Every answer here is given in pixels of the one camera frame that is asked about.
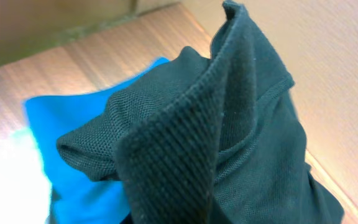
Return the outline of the black polo shirt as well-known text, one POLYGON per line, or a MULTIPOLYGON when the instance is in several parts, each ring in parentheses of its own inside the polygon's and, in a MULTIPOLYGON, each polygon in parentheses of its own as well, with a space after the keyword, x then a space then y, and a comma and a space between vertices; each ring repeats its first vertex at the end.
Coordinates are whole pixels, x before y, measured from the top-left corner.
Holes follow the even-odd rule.
POLYGON ((305 161, 291 75, 242 4, 223 8, 210 58, 185 47, 72 131, 113 154, 88 177, 122 181, 134 223, 340 223, 305 161))

